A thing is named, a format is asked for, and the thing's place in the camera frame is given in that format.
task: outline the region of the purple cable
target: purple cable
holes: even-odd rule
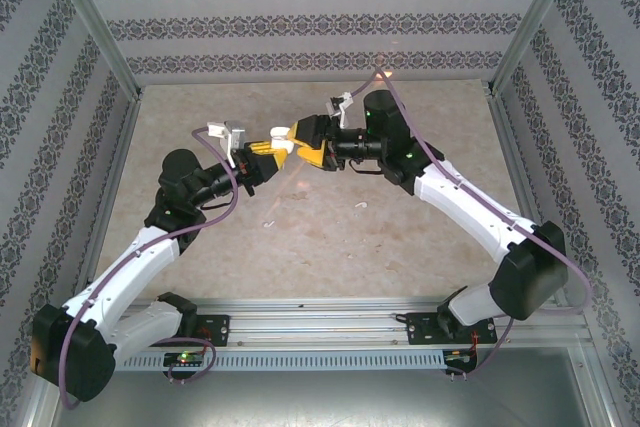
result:
[[[498,349],[500,349],[504,341],[507,340],[507,335],[509,335],[509,332],[511,332],[511,327],[513,327],[513,318],[509,319],[509,323],[507,324],[507,326],[504,329],[504,332],[498,339],[498,342],[496,342],[496,345],[494,345],[493,349],[491,349],[491,352],[489,352],[489,355],[487,355],[487,357],[482,361],[482,363],[478,365],[475,369],[473,369],[471,372],[467,373],[462,369],[458,369],[457,367],[451,367],[451,366],[447,366],[447,370],[463,375],[464,380],[467,380],[467,378],[469,377],[475,376],[480,370],[484,369],[487,366],[487,364],[491,363],[495,355],[498,353]]]
[[[585,298],[584,298],[584,301],[582,302],[582,305],[563,308],[563,309],[538,309],[538,311],[547,315],[571,315],[571,314],[579,314],[586,307],[588,307],[589,304],[591,303],[591,295],[593,293],[593,290],[591,288],[591,283],[589,282],[589,279],[587,279],[587,276],[582,272],[582,270],[580,270],[580,268],[578,268],[578,266],[575,265],[571,260],[569,260],[569,258],[566,255],[564,255],[562,252],[553,248],[552,246],[550,246],[543,240],[539,239],[535,235],[527,232],[519,225],[517,224],[512,225],[512,221],[511,219],[509,219],[509,217],[507,217],[505,214],[500,212],[500,210],[498,210],[493,205],[491,205],[491,203],[487,202],[484,198],[482,198],[482,196],[478,195],[473,189],[469,188],[466,184],[459,182],[458,179],[456,179],[456,177],[453,176],[453,174],[451,174],[447,169],[445,169],[444,166],[433,154],[433,152],[431,151],[431,149],[429,148],[425,140],[423,139],[422,135],[420,134],[420,131],[417,129],[415,123],[413,122],[413,119],[409,115],[409,112],[407,112],[405,105],[402,103],[402,100],[400,99],[400,95],[396,91],[395,87],[393,86],[389,78],[386,76],[386,74],[380,67],[376,66],[375,69],[376,69],[376,72],[382,77],[382,80],[384,80],[384,83],[387,84],[387,88],[389,89],[389,92],[391,92],[391,95],[393,96],[393,100],[395,100],[396,104],[398,105],[398,109],[400,110],[402,117],[404,117],[404,120],[407,123],[407,126],[413,132],[413,135],[418,141],[418,144],[420,144],[420,147],[422,147],[422,150],[424,150],[425,154],[427,154],[427,157],[429,157],[429,160],[436,166],[436,168],[440,171],[440,173],[444,175],[446,179],[453,182],[458,188],[464,190],[467,194],[473,197],[473,199],[475,199],[480,205],[482,205],[485,209],[487,209],[493,215],[498,217],[502,222],[507,224],[509,227],[512,227],[516,232],[525,236],[527,239],[531,240],[532,242],[537,244],[539,247],[543,248],[544,250],[549,252],[551,255],[553,255],[560,261],[562,261],[562,263],[564,263],[567,267],[569,267],[569,269],[572,270],[573,273],[576,274],[580,279],[580,281],[584,284],[586,293],[585,293]]]
[[[87,300],[84,301],[84,303],[82,304],[82,307],[78,311],[78,314],[74,317],[73,321],[71,322],[71,325],[69,326],[69,330],[67,331],[67,334],[64,337],[64,341],[62,342],[62,349],[60,350],[60,364],[58,366],[58,386],[60,390],[60,401],[62,402],[62,405],[65,408],[70,410],[75,409],[80,403],[80,401],[78,401],[75,404],[72,404],[67,395],[67,376],[66,376],[67,375],[67,356],[69,354],[69,346],[71,345],[71,337],[73,335],[73,332],[76,330],[76,327],[80,323],[80,319],[82,319],[82,317],[87,312],[87,310],[91,308],[91,301],[95,300],[98,294],[102,291],[102,289],[105,288],[105,286],[111,281],[111,279],[113,279],[116,276],[116,274],[125,265],[127,265],[127,263],[129,263],[129,261],[131,261],[134,257],[139,255],[139,253],[146,251],[147,249],[153,247],[154,245],[164,240],[173,239],[180,235],[188,234],[189,232],[194,232],[196,230],[204,229],[207,227],[211,227],[212,225],[218,224],[222,222],[224,219],[226,219],[227,217],[229,217],[229,215],[231,215],[231,212],[233,212],[233,209],[236,208],[236,205],[238,203],[238,182],[236,181],[233,171],[231,170],[231,167],[229,167],[229,165],[227,164],[227,161],[225,160],[225,158],[215,149],[215,147],[213,147],[209,142],[207,142],[206,139],[203,139],[200,136],[201,133],[207,132],[207,131],[208,131],[207,127],[202,127],[191,132],[191,135],[198,142],[204,145],[209,150],[209,152],[211,152],[214,155],[214,157],[218,160],[218,162],[220,162],[220,164],[222,165],[226,173],[229,175],[229,179],[231,180],[231,191],[232,191],[231,204],[229,204],[229,207],[227,208],[227,210],[225,210],[218,217],[208,222],[205,222],[204,224],[194,225],[192,227],[186,227],[184,229],[176,230],[175,232],[170,232],[168,234],[161,235],[160,237],[156,237],[155,239],[147,242],[146,244],[141,246],[139,249],[137,249],[137,251],[131,252],[124,259],[122,259],[109,272],[109,274],[107,274],[107,276],[93,289],[93,292],[91,293],[91,295],[89,295]],[[194,339],[188,339],[188,341],[202,343],[201,342],[202,339],[194,338]],[[205,371],[208,371],[209,369],[211,369],[211,366],[213,366],[213,364],[211,364],[210,366],[207,366]]]
[[[209,347],[211,349],[212,357],[211,357],[211,362],[209,362],[204,369],[199,370],[198,372],[193,374],[188,379],[176,379],[175,377],[173,377],[171,375],[171,373],[173,372],[173,368],[176,367],[177,365],[180,365],[180,364],[179,363],[171,364],[169,366],[169,371],[167,372],[167,377],[169,379],[169,382],[173,383],[174,381],[177,381],[181,385],[188,384],[189,382],[193,382],[194,380],[198,380],[204,374],[209,372],[211,370],[211,368],[214,366],[214,364],[216,363],[216,357],[217,357],[216,348],[213,346],[213,344],[211,342],[209,342],[208,340],[205,340],[205,339],[196,339],[196,338],[193,338],[193,337],[171,337],[171,338],[168,338],[168,339],[162,339],[162,340],[158,341],[157,343],[158,344],[181,344],[183,342],[198,343],[200,345],[204,345],[205,349],[207,347]]]
[[[369,84],[371,84],[371,82],[373,82],[374,80],[376,80],[376,77],[378,76],[377,72],[374,72],[373,74],[371,74],[371,77],[369,77],[367,79],[367,81],[362,84],[360,87],[358,87],[356,90],[354,90],[353,92],[351,92],[351,97],[355,97],[356,95],[358,95],[360,92],[362,92],[364,89],[366,89],[367,87],[369,87]]]

